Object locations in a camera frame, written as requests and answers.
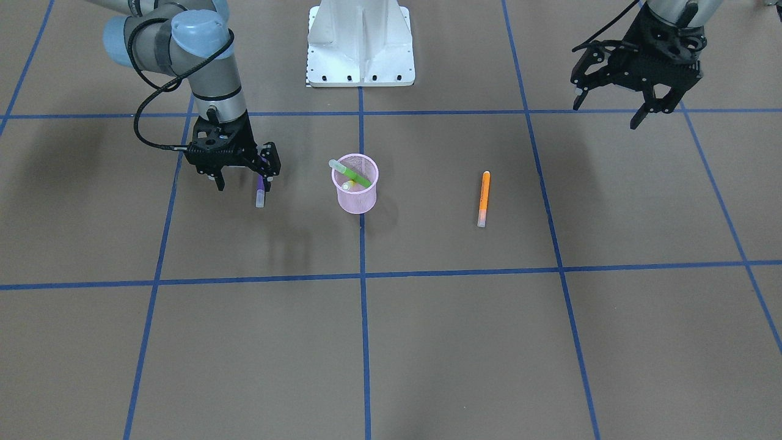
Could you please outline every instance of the light blue joint cover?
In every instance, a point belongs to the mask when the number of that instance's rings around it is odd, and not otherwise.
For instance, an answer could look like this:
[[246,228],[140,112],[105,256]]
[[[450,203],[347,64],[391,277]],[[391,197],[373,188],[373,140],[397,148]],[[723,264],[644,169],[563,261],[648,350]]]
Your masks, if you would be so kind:
[[212,4],[214,5],[214,10],[216,10],[227,23],[228,18],[231,16],[231,11],[228,9],[228,0],[212,0]]
[[[201,58],[209,58],[228,42],[228,25],[214,11],[184,11],[171,20],[171,36],[179,47]],[[234,45],[220,54],[222,60],[234,54]]]
[[127,20],[126,16],[115,16],[106,23],[106,27],[103,28],[103,48],[114,63],[133,67],[125,45],[125,20]]

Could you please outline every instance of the pink mesh cup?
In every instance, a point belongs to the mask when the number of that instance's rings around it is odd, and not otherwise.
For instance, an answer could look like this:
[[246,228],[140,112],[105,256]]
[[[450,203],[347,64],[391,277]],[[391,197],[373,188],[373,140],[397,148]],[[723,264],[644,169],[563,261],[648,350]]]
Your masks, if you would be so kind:
[[337,188],[339,206],[351,214],[363,214],[372,209],[378,198],[378,165],[369,157],[357,153],[342,156],[338,162],[371,182],[369,188],[356,184],[350,189],[343,189],[343,183],[350,179],[332,169],[332,182]]

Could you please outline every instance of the floor tile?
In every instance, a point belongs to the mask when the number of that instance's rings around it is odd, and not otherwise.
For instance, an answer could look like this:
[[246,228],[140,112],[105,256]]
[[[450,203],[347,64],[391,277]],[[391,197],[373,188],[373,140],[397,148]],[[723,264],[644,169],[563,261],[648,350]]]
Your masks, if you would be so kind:
[[368,280],[372,438],[591,438],[555,274]]
[[186,162],[179,174],[164,278],[359,271],[358,217],[337,204],[329,159],[358,151],[357,117],[255,117],[282,168],[255,208],[257,175],[228,169],[224,192]]
[[366,88],[366,110],[522,108],[500,2],[400,2],[410,10],[415,84]]
[[357,280],[161,287],[131,438],[363,438]]
[[[617,14],[625,2],[591,2],[588,6],[554,2],[508,0],[518,64],[524,79],[529,108],[572,109],[576,98],[570,74],[583,52],[571,49],[581,44]],[[637,12],[631,11],[599,37],[622,39]],[[644,103],[640,93],[607,86],[589,93],[583,109],[638,109]],[[632,113],[616,115],[630,124]]]
[[0,438],[121,438],[149,287],[0,292]]
[[[103,27],[119,15],[86,2],[55,2],[13,113],[134,113],[153,89],[133,69],[106,55]],[[148,76],[159,85],[171,79]],[[187,89],[183,85],[176,92],[162,94],[146,111],[185,112],[190,99]]]
[[614,114],[533,124],[565,265],[739,259],[683,115],[636,131]]
[[366,214],[368,271],[556,266],[523,116],[367,117],[365,127],[380,172]]
[[690,117],[747,258],[782,258],[780,115]]
[[21,2],[13,6],[18,13],[0,15],[0,41],[16,43],[4,44],[0,54],[0,112],[3,114],[38,36],[47,6],[47,2]]
[[755,266],[752,273],[779,333],[782,330],[782,266]]
[[744,268],[568,282],[602,438],[778,438],[782,359]]
[[[184,118],[142,132],[179,141]],[[0,283],[150,280],[176,153],[130,119],[11,120],[0,138]]]
[[703,79],[684,96],[691,108],[780,108],[782,23],[754,0],[724,2],[705,26]]

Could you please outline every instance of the brown floor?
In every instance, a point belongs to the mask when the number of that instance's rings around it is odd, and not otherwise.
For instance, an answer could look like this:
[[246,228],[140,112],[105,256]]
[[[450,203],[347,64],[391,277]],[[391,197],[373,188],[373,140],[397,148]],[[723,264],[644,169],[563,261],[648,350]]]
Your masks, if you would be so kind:
[[[282,158],[256,209],[249,171],[219,193],[134,137],[149,89],[103,51],[115,13],[8,2],[3,440],[782,436],[773,9],[725,2],[704,79],[631,131],[640,94],[569,110],[571,47],[624,2],[405,0],[415,85],[357,90],[304,87],[317,0],[234,1]],[[149,138],[187,135],[184,89]],[[380,170],[360,217],[327,166],[357,151]]]

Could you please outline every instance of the black cable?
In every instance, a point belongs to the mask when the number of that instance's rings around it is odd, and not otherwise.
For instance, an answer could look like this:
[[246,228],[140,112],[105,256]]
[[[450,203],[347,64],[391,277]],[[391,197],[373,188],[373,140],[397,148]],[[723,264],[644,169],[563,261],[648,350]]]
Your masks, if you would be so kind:
[[138,109],[136,110],[136,113],[133,115],[133,132],[136,134],[136,137],[138,140],[142,141],[143,143],[158,148],[161,150],[173,150],[173,151],[184,151],[188,149],[187,145],[163,145],[159,143],[154,143],[146,138],[141,134],[141,132],[138,130],[138,120],[141,118],[142,112],[144,109],[149,105],[149,103],[152,102],[153,99],[157,98],[161,93],[164,92],[170,92],[173,90],[170,88],[172,85],[176,84],[177,86],[182,83],[182,81],[189,77],[190,75],[194,74],[198,70],[201,70],[204,66],[214,61],[218,56],[222,55],[223,52],[228,50],[229,47],[231,47],[231,44],[234,42],[234,33],[230,29],[228,29],[228,42],[226,42],[223,47],[219,48],[217,52],[213,53],[209,56],[209,58],[206,58],[204,61],[196,64],[195,66],[191,67],[189,70],[185,71],[183,74],[177,75],[174,79],[171,81],[168,81],[166,84],[161,85],[160,87],[156,87],[155,92],[152,93],[152,95],[149,95],[147,99],[144,99],[144,102],[141,103],[140,106],[138,106]]
[[620,20],[622,19],[622,17],[624,17],[625,15],[627,15],[627,13],[628,13],[628,12],[630,12],[630,10],[631,10],[631,9],[632,9],[632,8],[633,8],[633,7],[636,5],[636,3],[638,3],[638,2],[640,2],[640,0],[632,0],[632,2],[631,2],[631,3],[630,3],[630,4],[629,4],[629,5],[628,5],[628,6],[625,8],[625,10],[623,10],[622,12],[620,12],[618,16],[616,16],[616,17],[615,17],[613,20],[611,20],[610,22],[608,22],[608,24],[606,24],[605,26],[603,26],[603,27],[602,27],[602,28],[601,28],[599,31],[597,31],[597,32],[595,32],[594,34],[592,34],[592,36],[591,36],[591,37],[589,37],[589,38],[587,38],[586,40],[584,40],[584,42],[583,42],[583,43],[581,43],[580,45],[577,45],[575,48],[573,48],[573,50],[572,50],[572,51],[573,51],[573,52],[576,52],[576,51],[578,51],[578,50],[580,50],[580,49],[583,49],[583,48],[584,48],[586,45],[588,45],[588,44],[589,44],[589,43],[590,43],[592,40],[594,40],[595,38],[597,38],[597,37],[598,37],[600,34],[602,34],[603,32],[607,31],[607,30],[608,30],[608,29],[609,29],[611,26],[615,25],[617,21],[620,21]]

